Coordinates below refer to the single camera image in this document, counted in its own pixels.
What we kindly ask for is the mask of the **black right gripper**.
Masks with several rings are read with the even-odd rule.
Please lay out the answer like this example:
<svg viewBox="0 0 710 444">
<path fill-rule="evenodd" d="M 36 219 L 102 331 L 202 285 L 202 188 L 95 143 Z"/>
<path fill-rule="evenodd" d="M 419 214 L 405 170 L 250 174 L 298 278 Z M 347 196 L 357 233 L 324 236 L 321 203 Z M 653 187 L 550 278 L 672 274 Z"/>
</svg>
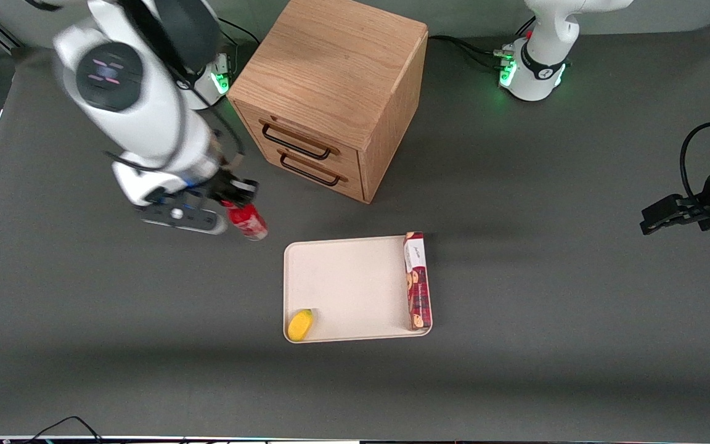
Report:
<svg viewBox="0 0 710 444">
<path fill-rule="evenodd" d="M 205 208 L 211 200 L 226 208 L 250 205 L 258 194 L 259 182 L 240 179 L 233 171 L 220 169 L 205 183 L 191 186 L 174 194 L 163 192 L 156 202 L 158 215 L 192 215 Z"/>
</svg>

